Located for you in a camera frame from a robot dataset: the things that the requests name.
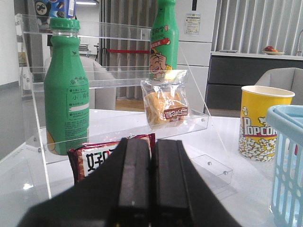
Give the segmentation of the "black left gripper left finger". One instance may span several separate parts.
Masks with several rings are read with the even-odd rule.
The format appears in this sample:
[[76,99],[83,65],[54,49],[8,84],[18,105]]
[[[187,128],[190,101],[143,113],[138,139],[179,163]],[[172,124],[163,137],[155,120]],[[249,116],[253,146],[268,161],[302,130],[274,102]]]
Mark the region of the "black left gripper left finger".
[[150,152],[143,139],[123,138],[93,173],[33,206],[20,227],[148,226]]

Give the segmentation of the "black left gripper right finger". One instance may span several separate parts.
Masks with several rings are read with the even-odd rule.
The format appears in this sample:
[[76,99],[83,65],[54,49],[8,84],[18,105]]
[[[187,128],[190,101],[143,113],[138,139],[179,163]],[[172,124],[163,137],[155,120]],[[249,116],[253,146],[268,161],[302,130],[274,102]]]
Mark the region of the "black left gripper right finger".
[[190,161],[180,140],[158,140],[151,162],[153,227],[238,227]]

